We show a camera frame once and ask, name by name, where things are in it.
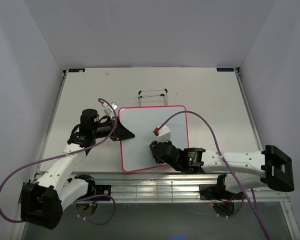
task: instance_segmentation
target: red border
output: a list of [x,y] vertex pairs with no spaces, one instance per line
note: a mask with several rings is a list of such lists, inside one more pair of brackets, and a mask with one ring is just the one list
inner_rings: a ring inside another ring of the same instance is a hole
[[[167,108],[167,107],[183,107],[185,111],[187,110],[184,105],[126,106],[126,107],[122,107],[122,108],[119,109],[119,111],[118,111],[118,118],[120,119],[120,111],[123,110],[123,109],[146,109],[146,108]],[[186,126],[186,138],[187,138],[188,148],[189,148],[189,132],[188,132],[188,117],[187,117],[187,113],[185,113],[185,126]],[[123,156],[123,153],[122,153],[122,141],[120,141],[120,154],[121,154],[121,167],[122,167],[122,170],[125,173],[133,173],[133,172],[138,172],[138,171],[142,171],[142,170],[154,169],[154,168],[160,168],[160,167],[168,166],[168,164],[163,164],[163,165],[159,165],[159,166],[150,166],[150,167],[140,168],[140,169],[136,169],[136,170],[126,171],[125,168],[124,168],[124,156]]]

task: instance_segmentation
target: gray wall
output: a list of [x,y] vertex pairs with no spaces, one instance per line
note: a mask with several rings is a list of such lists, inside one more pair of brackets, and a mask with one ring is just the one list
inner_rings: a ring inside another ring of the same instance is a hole
[[275,0],[24,0],[61,69],[240,66]]
[[[33,162],[61,82],[61,70],[22,0],[0,0],[0,184]],[[15,218],[22,182],[17,174],[3,189],[1,205]],[[0,217],[0,240],[13,224]]]
[[277,0],[242,65],[262,143],[293,159],[293,212],[300,228],[300,0]]

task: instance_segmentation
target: purple cable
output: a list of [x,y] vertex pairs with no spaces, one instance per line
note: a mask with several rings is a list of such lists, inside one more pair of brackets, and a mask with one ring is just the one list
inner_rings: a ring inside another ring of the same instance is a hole
[[[236,215],[240,212],[240,210],[242,209],[242,206],[244,205],[245,198],[246,198],[246,197],[243,196],[239,208],[237,209],[237,211],[235,211],[235,212],[234,212],[233,214],[231,214],[230,216],[220,215],[220,214],[217,215],[217,216],[220,216],[220,217],[222,217],[222,218],[233,218],[233,217],[236,216]],[[204,213],[204,212],[198,212],[198,211],[191,211],[191,212],[194,213],[194,214],[198,214],[198,215],[216,216],[215,214]]]
[[244,186],[243,186],[242,183],[240,182],[239,178],[236,176],[235,171],[234,171],[234,170],[232,169],[232,167],[229,165],[229,163],[227,162],[227,160],[222,156],[222,153],[221,153],[221,151],[220,151],[220,147],[219,147],[219,144],[218,144],[218,142],[217,142],[217,138],[216,138],[216,135],[215,135],[213,129],[211,128],[210,124],[209,124],[202,116],[200,116],[198,113],[196,113],[196,112],[194,112],[194,111],[188,111],[188,110],[185,110],[185,111],[179,111],[179,112],[176,112],[175,114],[171,115],[167,120],[165,120],[164,123],[162,123],[162,125],[161,125],[160,127],[158,127],[157,130],[160,130],[160,129],[161,129],[164,125],[166,125],[167,122],[169,122],[170,119],[172,119],[174,116],[179,115],[179,114],[186,114],[186,113],[196,115],[196,116],[197,116],[198,118],[200,118],[200,119],[206,124],[206,126],[209,128],[209,130],[210,130],[210,132],[211,132],[211,134],[212,134],[212,137],[213,137],[213,140],[214,140],[214,144],[215,144],[215,147],[216,147],[216,150],[217,150],[219,156],[221,156],[222,161],[224,162],[224,164],[226,165],[226,167],[229,169],[229,171],[230,171],[230,173],[232,174],[232,176],[234,177],[235,181],[238,183],[238,185],[239,185],[239,187],[240,187],[240,189],[241,189],[241,191],[242,191],[244,197],[245,197],[246,200],[248,201],[248,203],[249,203],[249,205],[250,205],[250,207],[251,207],[251,209],[252,209],[252,211],[253,211],[253,213],[254,213],[256,219],[258,220],[258,222],[259,222],[259,224],[260,224],[260,227],[262,228],[265,237],[266,237],[268,240],[271,240],[270,235],[269,235],[269,233],[268,233],[268,231],[267,231],[267,228],[266,228],[265,224],[262,222],[262,219],[261,219],[261,217],[260,217],[258,211],[255,209],[253,203],[251,202],[251,200],[250,200],[250,198],[249,198],[249,196],[248,196],[248,194],[247,194],[247,192],[246,192]]
[[87,218],[87,217],[85,217],[83,215],[79,215],[79,216],[81,218],[83,218],[84,220],[87,220],[90,223],[93,223],[95,225],[101,226],[101,225],[107,224],[114,217],[114,215],[116,213],[116,201],[115,201],[115,199],[112,196],[105,195],[105,194],[94,195],[94,196],[89,196],[89,197],[86,197],[86,198],[83,198],[83,199],[76,200],[73,203],[79,203],[79,202],[87,201],[87,200],[98,198],[98,197],[107,197],[107,198],[110,198],[112,200],[112,202],[113,202],[113,211],[112,211],[111,216],[106,221],[104,221],[104,222],[97,222],[97,221],[94,221],[94,220],[92,220],[90,218]]
[[[96,146],[99,146],[100,144],[103,144],[111,135],[112,133],[115,131],[116,127],[117,127],[117,123],[118,123],[118,119],[117,119],[117,113],[115,111],[115,109],[112,107],[112,105],[107,102],[106,100],[104,100],[103,98],[99,98],[98,101],[103,104],[103,103],[106,103],[108,104],[108,106],[111,108],[111,110],[113,111],[113,114],[114,114],[114,125],[113,125],[113,128],[112,130],[110,131],[110,133],[108,134],[108,136],[106,136],[103,140],[101,140],[100,142],[97,142],[96,144],[92,145],[92,146],[89,146],[89,147],[86,147],[86,148],[83,148],[83,149],[80,149],[80,150],[77,150],[77,151],[73,151],[71,152],[71,154],[77,154],[77,153],[80,153],[80,152],[83,152],[83,151],[86,151],[86,150],[89,150],[89,149],[92,149]],[[31,163],[28,163],[24,166],[21,166],[19,167],[18,169],[14,170],[13,172],[11,172],[4,180],[3,182],[1,183],[0,185],[0,194],[1,194],[1,191],[4,187],[4,185],[6,184],[6,182],[14,175],[16,174],[17,172],[21,171],[22,169],[25,169],[27,167],[30,167],[30,166],[33,166],[33,165],[36,165],[36,164],[40,164],[40,163],[44,163],[44,162],[47,162],[47,161],[51,161],[51,160],[55,160],[55,159],[59,159],[59,158],[63,158],[65,157],[66,154],[61,154],[61,155],[58,155],[58,156],[53,156],[53,157],[49,157],[49,158],[46,158],[46,159],[42,159],[42,160],[39,160],[39,161],[35,161],[35,162],[31,162]],[[22,220],[13,220],[9,217],[7,217],[4,212],[2,211],[1,209],[1,206],[0,206],[0,215],[1,217],[3,217],[3,219],[5,219],[6,221],[10,222],[10,223],[15,223],[15,224],[18,224],[18,223],[23,223],[24,221]]]
[[252,193],[252,197],[253,197],[254,208],[258,212],[257,199],[256,199],[255,191],[253,188],[251,188],[251,193]]

